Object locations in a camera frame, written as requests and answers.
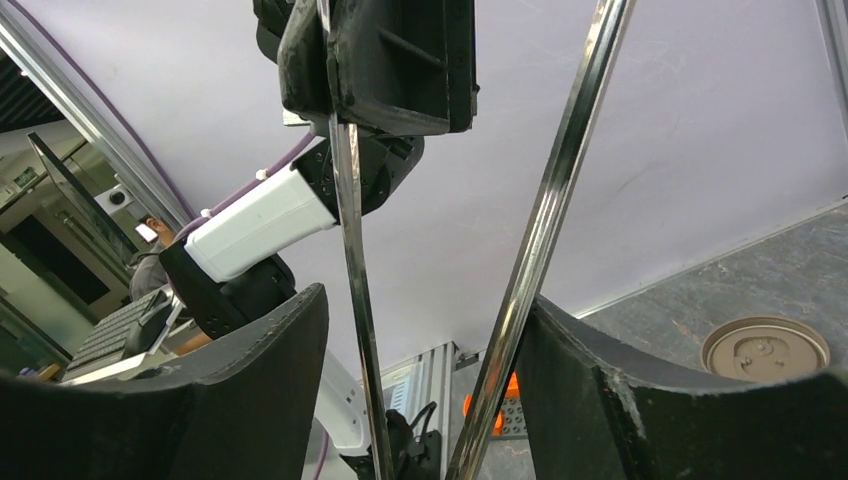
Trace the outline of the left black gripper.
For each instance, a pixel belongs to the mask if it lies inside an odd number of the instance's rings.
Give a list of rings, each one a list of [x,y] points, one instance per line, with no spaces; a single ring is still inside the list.
[[[255,1],[285,110],[395,136],[467,131],[477,114],[472,1]]]

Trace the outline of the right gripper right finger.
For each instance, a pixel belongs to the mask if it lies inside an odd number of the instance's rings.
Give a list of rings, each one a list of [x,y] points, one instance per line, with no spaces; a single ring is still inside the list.
[[[638,350],[544,297],[515,372],[540,479],[843,479],[847,371],[756,384]]]

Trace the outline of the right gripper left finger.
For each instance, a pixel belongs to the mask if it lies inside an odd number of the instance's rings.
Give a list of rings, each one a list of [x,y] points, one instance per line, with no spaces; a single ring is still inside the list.
[[[323,285],[128,380],[1,380],[5,479],[297,479],[327,344]]]

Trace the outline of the metal tongs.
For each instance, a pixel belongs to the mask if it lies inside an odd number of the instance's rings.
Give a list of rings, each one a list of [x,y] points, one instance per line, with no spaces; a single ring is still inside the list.
[[[513,266],[472,404],[448,464],[449,479],[472,479],[480,470],[495,417],[505,393],[527,316],[554,253],[577,184],[595,117],[634,7],[632,1],[600,1],[579,63],[531,217]],[[329,114],[329,139],[340,226],[365,388],[373,471],[393,479],[392,452],[362,240],[360,155],[357,127],[340,119],[338,103]]]

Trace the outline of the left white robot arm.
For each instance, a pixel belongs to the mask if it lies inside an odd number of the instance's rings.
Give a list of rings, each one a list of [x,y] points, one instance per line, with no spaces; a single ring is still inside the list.
[[[201,216],[161,261],[210,338],[274,310],[296,292],[279,257],[340,222],[331,114],[358,128],[361,208],[380,208],[421,160],[429,136],[468,130],[477,112],[471,1],[257,1],[256,39],[278,68],[283,107],[310,137]]]

